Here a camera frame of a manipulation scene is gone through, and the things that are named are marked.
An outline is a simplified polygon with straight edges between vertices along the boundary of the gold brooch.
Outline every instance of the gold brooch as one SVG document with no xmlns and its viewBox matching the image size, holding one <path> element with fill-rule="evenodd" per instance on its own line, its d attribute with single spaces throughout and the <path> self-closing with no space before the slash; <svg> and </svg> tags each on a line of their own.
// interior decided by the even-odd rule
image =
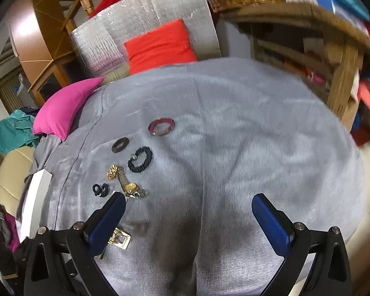
<svg viewBox="0 0 370 296">
<path fill-rule="evenodd" d="M 107 179 L 113 180 L 116 178 L 117 174 L 118 174 L 118 166 L 112 165 L 109 172 L 107 173 Z"/>
</svg>

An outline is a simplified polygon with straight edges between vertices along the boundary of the jewelry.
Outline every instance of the jewelry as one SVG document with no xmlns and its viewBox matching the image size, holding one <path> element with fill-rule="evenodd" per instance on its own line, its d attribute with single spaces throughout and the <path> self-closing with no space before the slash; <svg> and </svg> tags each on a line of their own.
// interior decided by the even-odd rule
<svg viewBox="0 0 370 296">
<path fill-rule="evenodd" d="M 126 197 L 140 198 L 145 195 L 145 191 L 140 189 L 137 184 L 127 180 L 122 166 L 118 166 L 118 180 Z"/>
<path fill-rule="evenodd" d="M 162 131 L 155 131 L 156 126 L 161 125 L 163 123 L 168 123 L 169 126 Z M 168 134 L 174 127 L 176 123 L 173 119 L 171 118 L 160 118 L 156 119 L 151 122 L 151 124 L 148 126 L 149 133 L 152 134 L 153 136 L 162 136 L 164 134 Z"/>
<path fill-rule="evenodd" d="M 133 161 L 138 158 L 139 155 L 141 155 L 143 152 L 146 153 L 147 157 L 145 158 L 145 161 L 142 163 L 142 165 L 135 167 L 133 164 Z M 149 164 L 152 161 L 152 151 L 149 147 L 142 147 L 137 149 L 136 153 L 131 155 L 130 160 L 127 162 L 127 166 L 129 167 L 130 171 L 139 173 L 144 171 Z"/>
<path fill-rule="evenodd" d="M 107 179 L 108 180 L 115 179 L 117 173 L 118 173 L 118 166 L 117 165 L 112 165 L 109 172 L 107 173 Z"/>
<path fill-rule="evenodd" d="M 111 151 L 113 153 L 121 152 L 129 144 L 129 139 L 126 137 L 120 138 L 116 143 L 112 145 Z"/>
<path fill-rule="evenodd" d="M 122 243 L 120 243 L 118 240 L 117 240 L 117 237 L 118 236 L 122 236 L 124 237 L 124 240 Z M 110 237 L 109 239 L 109 244 L 110 245 L 115 245 L 119 248 L 122 248 L 122 249 L 126 249 L 127 246 L 129 245 L 130 243 L 130 239 L 131 239 L 132 236 L 130 236 L 127 232 L 124 232 L 123 230 L 120 230 L 118 227 L 115 228 L 112 236 Z"/>
<path fill-rule="evenodd" d="M 92 187 L 93 192 L 95 193 L 95 196 L 104 198 L 109 194 L 110 188 L 109 185 L 103 184 L 103 186 L 100 187 L 100 185 L 95 184 Z"/>
</svg>

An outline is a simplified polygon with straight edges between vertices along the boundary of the magenta cloth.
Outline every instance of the magenta cloth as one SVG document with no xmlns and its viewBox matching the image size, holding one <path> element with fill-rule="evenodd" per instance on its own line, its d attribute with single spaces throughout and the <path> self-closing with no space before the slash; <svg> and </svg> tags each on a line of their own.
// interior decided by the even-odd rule
<svg viewBox="0 0 370 296">
<path fill-rule="evenodd" d="M 11 250 L 11 252 L 15 252 L 20 245 L 18 232 L 17 232 L 17 225 L 15 224 L 15 217 L 11 216 L 6 211 L 4 212 L 4 220 L 7 223 L 8 228 L 11 231 L 11 240 L 7 247 Z"/>
<path fill-rule="evenodd" d="M 38 112 L 33 134 L 54 134 L 67 139 L 77 112 L 104 77 L 86 79 L 66 86 L 51 96 Z"/>
</svg>

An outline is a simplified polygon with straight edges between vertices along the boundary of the black hair tie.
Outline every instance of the black hair tie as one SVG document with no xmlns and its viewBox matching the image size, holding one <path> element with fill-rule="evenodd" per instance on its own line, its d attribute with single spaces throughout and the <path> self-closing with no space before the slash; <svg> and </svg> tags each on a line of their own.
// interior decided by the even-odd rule
<svg viewBox="0 0 370 296">
<path fill-rule="evenodd" d="M 117 153 L 126 148 L 129 144 L 129 139 L 126 137 L 120 138 L 116 143 L 112 145 L 111 151 Z"/>
<path fill-rule="evenodd" d="M 107 184 L 103 184 L 103 186 L 101 186 L 101 187 L 100 187 L 100 185 L 95 184 L 95 185 L 93 185 L 92 190 L 93 190 L 95 196 L 99 196 L 99 197 L 104 198 L 109 194 L 110 188 L 109 188 L 109 185 L 107 185 Z"/>
<path fill-rule="evenodd" d="M 137 159 L 139 155 L 141 155 L 143 152 L 146 153 L 147 157 L 145 158 L 145 161 L 142 163 L 142 165 L 135 167 L 133 164 L 133 161 Z M 136 153 L 130 157 L 130 160 L 127 162 L 127 166 L 129 167 L 130 171 L 139 173 L 143 172 L 151 163 L 152 161 L 152 151 L 148 147 L 142 147 L 137 149 Z"/>
</svg>

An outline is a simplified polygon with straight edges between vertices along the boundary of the beige sofa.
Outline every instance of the beige sofa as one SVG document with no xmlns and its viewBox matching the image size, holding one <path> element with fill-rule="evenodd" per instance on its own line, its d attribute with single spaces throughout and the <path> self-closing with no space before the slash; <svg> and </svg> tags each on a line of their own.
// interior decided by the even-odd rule
<svg viewBox="0 0 370 296">
<path fill-rule="evenodd" d="M 0 204 L 15 216 L 24 189 L 24 180 L 33 161 L 34 148 L 22 147 L 0 154 Z"/>
</svg>

